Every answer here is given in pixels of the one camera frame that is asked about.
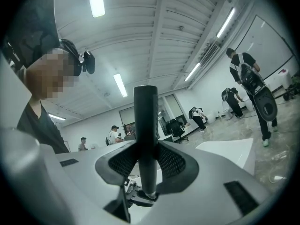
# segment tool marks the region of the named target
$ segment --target ceiling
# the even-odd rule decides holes
[[[96,58],[95,73],[82,73],[73,87],[45,101],[63,126],[133,102],[133,88],[157,86],[159,94],[188,87],[184,82],[212,43],[222,46],[248,0],[104,0],[105,15],[94,18],[89,0],[55,0],[59,36],[79,53]],[[216,34],[232,7],[223,35]],[[128,97],[113,75],[120,73]]]

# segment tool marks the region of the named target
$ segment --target person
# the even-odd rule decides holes
[[[116,125],[113,125],[111,131],[108,134],[108,139],[109,139],[110,144],[116,144],[116,143],[120,143],[120,142],[124,141],[124,139],[119,138],[117,129],[119,129],[119,127],[117,127]]]
[[[52,146],[56,154],[69,151],[60,131],[42,106],[41,100],[52,98],[56,93],[62,92],[66,82],[72,81],[75,65],[73,54],[78,55],[71,41],[62,39],[61,42],[68,44],[68,48],[52,49],[28,68],[16,73],[32,94],[21,115],[17,129],[32,135],[40,143]]]
[[[87,148],[85,147],[86,137],[81,138],[81,143],[78,145],[78,151],[85,151]]]
[[[207,119],[207,117],[200,112],[200,110],[203,112],[202,108],[196,108],[193,107],[192,112],[193,112],[193,120],[195,121],[195,123],[197,123],[197,125],[199,126],[199,128],[201,129],[201,131],[204,131],[204,129],[206,128],[206,126],[204,125],[202,119],[203,117]]]
[[[239,77],[238,71],[237,71],[237,67],[240,64],[239,56],[235,52],[235,50],[233,50],[232,48],[228,48],[227,51],[226,51],[226,54],[231,59],[231,64],[230,64],[230,68],[229,68],[230,73],[232,74],[234,80],[238,84],[241,84],[240,77]],[[254,68],[257,72],[260,71],[260,67],[258,66],[255,59],[250,54],[248,54],[246,52],[243,52],[242,56],[243,56],[243,59],[244,59],[245,63],[247,63],[252,68]],[[247,94],[248,94],[248,96],[249,96],[249,98],[250,98],[250,100],[251,100],[251,102],[252,102],[252,104],[253,104],[253,106],[256,110],[256,113],[257,113],[257,117],[258,117],[259,124],[261,126],[261,131],[262,131],[263,146],[267,147],[270,143],[269,139],[271,137],[271,132],[269,131],[268,123],[267,123],[267,121],[265,121],[261,117],[260,113],[257,111],[257,107],[256,107],[256,104],[255,104],[255,101],[254,101],[254,97],[249,93],[247,93]],[[273,127],[273,131],[276,132],[277,131],[277,119],[276,118],[272,121],[272,127]]]
[[[238,100],[240,100],[241,102],[243,101],[243,99],[240,98],[240,96],[239,96],[238,91],[236,90],[236,88],[231,88],[231,89],[230,88],[226,88],[222,92],[222,98],[225,98],[225,101],[232,108],[232,110],[235,113],[235,115],[238,118],[242,118],[244,116],[244,114],[242,112],[242,109],[240,108],[240,105],[239,105],[238,101],[234,97],[234,95],[237,96]]]

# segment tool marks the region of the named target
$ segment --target ceiling light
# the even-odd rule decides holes
[[[232,10],[231,10],[229,16],[227,17],[225,23],[223,24],[221,30],[217,33],[217,37],[218,37],[218,38],[219,38],[219,37],[222,35],[222,33],[224,32],[224,30],[225,30],[225,28],[227,27],[229,21],[230,21],[231,18],[233,17],[234,12],[235,12],[235,8],[232,8]]]
[[[118,88],[122,94],[122,96],[125,98],[127,97],[127,93],[126,93],[126,89],[124,87],[124,83],[122,81],[121,75],[118,73],[116,75],[113,76],[114,80],[116,81]]]
[[[52,114],[50,114],[50,113],[48,113],[48,114],[49,114],[49,116],[52,117],[52,118],[56,118],[56,119],[63,120],[63,121],[66,120],[65,118],[61,118],[61,117],[52,115]]]
[[[184,80],[185,82],[190,78],[190,76],[196,71],[196,69],[199,67],[200,63],[197,63],[194,69],[190,72],[190,74],[187,76],[187,78]]]
[[[247,52],[249,52],[249,50],[252,48],[254,43],[251,43],[250,47],[248,48]]]
[[[93,17],[103,16],[105,14],[103,0],[90,0],[90,8]]]

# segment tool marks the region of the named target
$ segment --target ceiling beam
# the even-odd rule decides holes
[[[86,74],[82,74],[79,76],[79,81],[81,81],[85,86],[88,87],[88,89],[94,93],[101,102],[103,102],[107,107],[110,109],[113,108],[113,106],[109,103],[106,97],[104,97],[101,93],[100,90],[95,86],[95,84],[90,80],[90,78]]]
[[[154,67],[153,64],[155,62],[155,56],[158,52],[158,44],[159,44],[161,30],[163,28],[166,2],[167,0],[157,0],[157,4],[156,4],[153,33],[152,33],[152,40],[151,40],[151,49],[150,49],[149,72],[148,72],[149,78],[153,76],[153,67]]]
[[[217,5],[210,17],[210,20],[203,32],[203,34],[201,35],[195,49],[193,50],[191,56],[188,58],[186,64],[184,65],[183,67],[183,70],[182,72],[187,72],[191,67],[194,67],[196,65],[196,63],[198,62],[198,59],[199,59],[199,56],[200,56],[200,52],[202,51],[202,48],[203,46],[205,45],[205,41],[206,39],[208,38],[210,32],[211,32],[211,29],[214,25],[214,23],[216,22],[222,8],[223,8],[223,5],[225,4],[226,0],[219,0],[217,2]],[[183,78],[183,75],[179,75],[173,85],[172,85],[172,89],[176,89],[177,86],[179,85],[179,83],[181,82],[181,79]]]
[[[53,103],[51,101],[42,100],[42,104],[46,108],[46,110],[47,110],[47,108],[48,109],[54,109],[57,112],[61,112],[61,113],[65,114],[65,115],[68,115],[68,116],[70,116],[72,118],[76,118],[77,120],[83,119],[83,117],[81,115],[79,115],[79,114],[77,114],[75,112],[72,112],[72,111],[70,111],[70,110],[68,110],[68,109],[66,109],[66,108],[64,108],[62,106],[59,106],[59,105],[57,105],[57,104],[55,104],[55,103]]]

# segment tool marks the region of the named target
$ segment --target marble floor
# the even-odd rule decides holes
[[[299,131],[300,131],[300,96],[290,101],[284,101],[282,97],[276,100],[278,104],[278,131],[273,132],[270,138],[269,147],[263,147],[262,134],[256,112],[243,110],[245,118],[238,119],[233,116],[230,120],[217,119],[207,125],[202,133],[196,130],[188,135],[189,141],[181,142],[184,146],[197,147],[205,141],[228,141],[245,138],[253,138],[255,146],[255,177],[264,184],[270,191],[277,191],[285,179],[274,181],[275,176],[288,177],[292,171],[291,165],[299,152]],[[139,175],[138,164],[131,172],[131,177]]]

